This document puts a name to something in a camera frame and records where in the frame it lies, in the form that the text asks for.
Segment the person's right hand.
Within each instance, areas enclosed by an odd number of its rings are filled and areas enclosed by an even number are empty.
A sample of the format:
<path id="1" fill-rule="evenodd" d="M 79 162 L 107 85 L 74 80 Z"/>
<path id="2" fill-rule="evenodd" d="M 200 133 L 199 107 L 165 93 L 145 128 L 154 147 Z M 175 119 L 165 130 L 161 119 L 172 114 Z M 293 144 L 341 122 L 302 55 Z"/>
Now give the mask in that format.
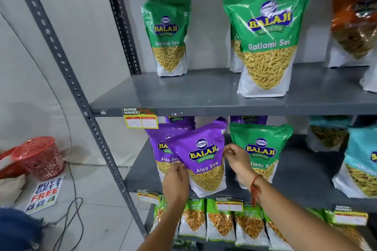
<path id="1" fill-rule="evenodd" d="M 236 155 L 236 169 L 232 170 L 236 174 L 238 182 L 250 190 L 250 184 L 257 173 L 251 166 L 249 154 L 236 144 L 228 144 L 224 147 L 224 155 Z"/>

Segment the person's left hand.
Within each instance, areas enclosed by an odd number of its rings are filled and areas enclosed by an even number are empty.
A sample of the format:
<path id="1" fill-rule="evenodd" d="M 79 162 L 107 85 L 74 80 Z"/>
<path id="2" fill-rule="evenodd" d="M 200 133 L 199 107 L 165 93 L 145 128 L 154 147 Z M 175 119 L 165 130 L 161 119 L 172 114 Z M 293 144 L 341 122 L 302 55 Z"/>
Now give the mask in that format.
<path id="1" fill-rule="evenodd" d="M 183 210 L 189 197 L 189 178 L 170 178 L 167 172 L 162 186 L 168 206 Z"/>

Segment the purple snack packet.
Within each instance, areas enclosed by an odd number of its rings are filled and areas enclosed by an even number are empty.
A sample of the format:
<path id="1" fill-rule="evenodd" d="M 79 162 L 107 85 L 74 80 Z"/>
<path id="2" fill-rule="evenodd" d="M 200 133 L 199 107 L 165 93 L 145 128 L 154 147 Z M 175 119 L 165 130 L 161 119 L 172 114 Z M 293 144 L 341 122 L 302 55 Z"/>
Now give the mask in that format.
<path id="1" fill-rule="evenodd" d="M 212 123 L 167 139 L 168 148 L 184 164 L 192 190 L 199 198 L 226 189 L 224 133 L 227 120 L 219 117 Z"/>
<path id="2" fill-rule="evenodd" d="M 266 125 L 268 116 L 230 116 L 230 123 Z"/>
<path id="3" fill-rule="evenodd" d="M 195 116 L 165 116 L 166 123 L 196 128 Z"/>
<path id="4" fill-rule="evenodd" d="M 180 163 L 178 156 L 168 148 L 166 144 L 167 139 L 194 129 L 194 125 L 164 123 L 159 124 L 159 129 L 145 130 L 153 148 L 154 158 L 161 182 L 163 182 L 172 163 Z"/>

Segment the person's right forearm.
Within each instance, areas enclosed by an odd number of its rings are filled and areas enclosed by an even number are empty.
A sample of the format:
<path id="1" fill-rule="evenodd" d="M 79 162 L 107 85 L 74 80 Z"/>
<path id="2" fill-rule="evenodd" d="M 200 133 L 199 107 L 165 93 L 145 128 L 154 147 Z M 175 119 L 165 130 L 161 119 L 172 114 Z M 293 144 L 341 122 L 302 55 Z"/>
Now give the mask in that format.
<path id="1" fill-rule="evenodd" d="M 256 180 L 259 204 L 294 251 L 363 251 L 351 239 L 290 201 L 264 178 Z"/>

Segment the person's left forearm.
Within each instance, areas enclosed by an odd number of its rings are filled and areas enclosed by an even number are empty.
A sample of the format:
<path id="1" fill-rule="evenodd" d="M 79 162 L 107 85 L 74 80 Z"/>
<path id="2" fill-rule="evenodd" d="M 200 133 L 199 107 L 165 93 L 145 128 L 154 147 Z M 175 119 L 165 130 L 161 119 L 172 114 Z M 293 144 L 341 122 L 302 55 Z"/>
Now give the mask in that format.
<path id="1" fill-rule="evenodd" d="M 159 224 L 146 237 L 137 251 L 172 251 L 177 224 L 181 218 L 187 198 L 167 200 L 167 209 Z"/>

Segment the red thread wristband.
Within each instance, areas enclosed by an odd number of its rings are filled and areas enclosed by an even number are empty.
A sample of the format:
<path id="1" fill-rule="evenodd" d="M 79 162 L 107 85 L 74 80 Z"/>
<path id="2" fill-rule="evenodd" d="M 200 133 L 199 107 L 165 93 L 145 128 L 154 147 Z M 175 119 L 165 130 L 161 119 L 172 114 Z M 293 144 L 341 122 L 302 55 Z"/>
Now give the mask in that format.
<path id="1" fill-rule="evenodd" d="M 259 193 L 260 188 L 256 186 L 256 180 L 261 178 L 261 175 L 257 174 L 250 184 L 250 193 L 251 193 L 251 201 L 250 204 L 252 207 L 256 207 L 259 204 Z"/>

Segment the yellow shelf price label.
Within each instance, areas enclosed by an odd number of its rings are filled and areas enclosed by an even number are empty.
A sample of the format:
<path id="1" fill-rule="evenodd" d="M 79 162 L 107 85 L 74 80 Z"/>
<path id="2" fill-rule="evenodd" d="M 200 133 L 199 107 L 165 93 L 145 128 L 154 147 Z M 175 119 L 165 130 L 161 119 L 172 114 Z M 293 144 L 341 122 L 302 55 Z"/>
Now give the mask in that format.
<path id="1" fill-rule="evenodd" d="M 334 207 L 334 223 L 338 225 L 366 226 L 369 214 L 353 210 L 350 206 Z"/>
<path id="2" fill-rule="evenodd" d="M 136 190 L 139 201 L 159 205 L 159 194 L 150 190 Z"/>
<path id="3" fill-rule="evenodd" d="M 229 196 L 216 196 L 215 205 L 218 211 L 243 212 L 243 201 Z"/>
<path id="4" fill-rule="evenodd" d="M 128 129 L 159 129 L 154 108 L 123 107 L 122 113 Z"/>

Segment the row of small green pouches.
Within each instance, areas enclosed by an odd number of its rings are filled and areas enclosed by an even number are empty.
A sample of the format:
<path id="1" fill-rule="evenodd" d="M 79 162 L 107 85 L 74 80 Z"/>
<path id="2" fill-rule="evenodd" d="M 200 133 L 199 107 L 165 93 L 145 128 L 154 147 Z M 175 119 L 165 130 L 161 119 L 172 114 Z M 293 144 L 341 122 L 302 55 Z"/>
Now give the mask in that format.
<path id="1" fill-rule="evenodd" d="M 260 206 L 243 203 L 243 212 L 218 211 L 215 200 L 189 198 L 174 235 L 235 247 L 262 247 L 269 251 L 293 251 L 292 247 Z"/>

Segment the grey metal shelf rack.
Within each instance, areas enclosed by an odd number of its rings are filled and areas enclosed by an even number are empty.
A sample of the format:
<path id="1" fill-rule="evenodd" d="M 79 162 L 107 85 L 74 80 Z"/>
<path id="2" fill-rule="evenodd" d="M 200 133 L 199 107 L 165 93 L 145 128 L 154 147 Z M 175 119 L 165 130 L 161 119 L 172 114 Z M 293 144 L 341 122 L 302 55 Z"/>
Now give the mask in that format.
<path id="1" fill-rule="evenodd" d="M 363 67 L 340 69 L 323 68 L 319 63 L 299 63 L 293 65 L 293 91 L 282 100 L 242 100 L 236 96 L 236 75 L 225 68 L 189 71 L 183 77 L 159 78 L 153 73 L 135 74 L 110 92 L 89 103 L 76 78 L 71 64 L 48 19 L 40 0 L 25 0 L 39 27 L 46 44 L 54 56 L 92 135 L 97 142 L 106 165 L 124 198 L 143 237 L 152 227 L 152 211 L 144 223 L 129 194 L 135 188 L 149 187 L 161 191 L 157 182 L 157 168 L 147 153 L 152 152 L 145 143 L 129 174 L 122 179 L 115 160 L 110 152 L 97 117 L 120 117 L 121 108 L 127 104 L 156 109 L 158 116 L 183 115 L 213 116 L 214 114 L 241 114 L 241 112 L 267 112 L 268 115 L 288 113 L 304 115 L 305 112 L 355 112 L 358 108 L 372 107 L 377 113 L 377 95 L 358 88 L 358 79 L 365 72 Z M 348 198 L 332 186 L 331 176 L 344 156 L 331 152 L 328 156 L 320 152 L 318 156 L 304 147 L 304 136 L 293 135 L 283 149 L 286 162 L 277 171 L 277 189 L 297 203 L 313 208 L 330 209 L 335 206 L 349 206 L 368 212 L 368 226 L 377 246 L 377 198 Z"/>

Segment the teal snack packet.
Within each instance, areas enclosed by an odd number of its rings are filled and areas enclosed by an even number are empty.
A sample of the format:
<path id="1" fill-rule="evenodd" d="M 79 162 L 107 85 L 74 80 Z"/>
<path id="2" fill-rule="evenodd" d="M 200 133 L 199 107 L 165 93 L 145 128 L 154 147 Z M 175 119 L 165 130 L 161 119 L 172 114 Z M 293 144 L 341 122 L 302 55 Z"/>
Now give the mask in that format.
<path id="1" fill-rule="evenodd" d="M 314 152 L 339 152 L 349 138 L 351 115 L 312 115 L 309 117 L 307 147 Z"/>
<path id="2" fill-rule="evenodd" d="M 377 124 L 351 127 L 343 163 L 332 182 L 349 198 L 377 199 Z"/>

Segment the red plastic basket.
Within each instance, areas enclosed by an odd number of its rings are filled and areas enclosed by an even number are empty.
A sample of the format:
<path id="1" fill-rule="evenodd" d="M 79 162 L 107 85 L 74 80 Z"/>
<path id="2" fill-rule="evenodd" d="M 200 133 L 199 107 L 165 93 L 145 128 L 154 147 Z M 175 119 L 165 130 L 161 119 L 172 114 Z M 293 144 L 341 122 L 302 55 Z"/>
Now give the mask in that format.
<path id="1" fill-rule="evenodd" d="M 37 136 L 15 148 L 12 160 L 40 181 L 57 177 L 65 169 L 65 161 L 52 136 Z"/>

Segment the white snack packet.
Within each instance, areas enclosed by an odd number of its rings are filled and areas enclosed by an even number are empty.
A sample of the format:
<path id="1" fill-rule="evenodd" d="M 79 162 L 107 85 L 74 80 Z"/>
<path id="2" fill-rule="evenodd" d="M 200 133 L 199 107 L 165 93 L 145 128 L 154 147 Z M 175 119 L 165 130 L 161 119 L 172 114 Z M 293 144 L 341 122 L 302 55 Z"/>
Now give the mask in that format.
<path id="1" fill-rule="evenodd" d="M 377 57 L 370 63 L 359 83 L 364 91 L 377 94 Z"/>

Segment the red plastic tub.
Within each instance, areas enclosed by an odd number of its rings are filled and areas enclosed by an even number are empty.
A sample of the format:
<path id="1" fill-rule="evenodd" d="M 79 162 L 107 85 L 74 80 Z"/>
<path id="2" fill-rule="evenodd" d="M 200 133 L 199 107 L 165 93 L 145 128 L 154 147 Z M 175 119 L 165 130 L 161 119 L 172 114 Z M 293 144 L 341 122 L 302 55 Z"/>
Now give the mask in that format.
<path id="1" fill-rule="evenodd" d="M 0 180 L 16 178 L 29 173 L 22 165 L 12 160 L 11 155 L 16 148 L 17 146 L 0 154 Z"/>

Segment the blue cloth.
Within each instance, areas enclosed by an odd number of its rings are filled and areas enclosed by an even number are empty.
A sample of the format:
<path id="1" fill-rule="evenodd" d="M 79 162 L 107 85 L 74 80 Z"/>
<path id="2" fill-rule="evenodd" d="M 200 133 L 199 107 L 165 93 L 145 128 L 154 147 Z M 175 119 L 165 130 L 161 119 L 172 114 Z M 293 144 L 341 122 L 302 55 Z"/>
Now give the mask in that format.
<path id="1" fill-rule="evenodd" d="M 38 251 L 43 240 L 43 218 L 14 208 L 0 208 L 0 251 Z"/>

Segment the orange snack packet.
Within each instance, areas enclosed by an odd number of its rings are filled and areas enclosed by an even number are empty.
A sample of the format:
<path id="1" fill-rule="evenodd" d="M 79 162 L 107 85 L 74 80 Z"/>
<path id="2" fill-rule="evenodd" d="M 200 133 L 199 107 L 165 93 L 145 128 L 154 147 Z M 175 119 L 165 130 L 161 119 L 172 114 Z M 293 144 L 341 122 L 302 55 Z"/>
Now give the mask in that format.
<path id="1" fill-rule="evenodd" d="M 324 67 L 369 66 L 377 56 L 377 0 L 332 0 Z"/>

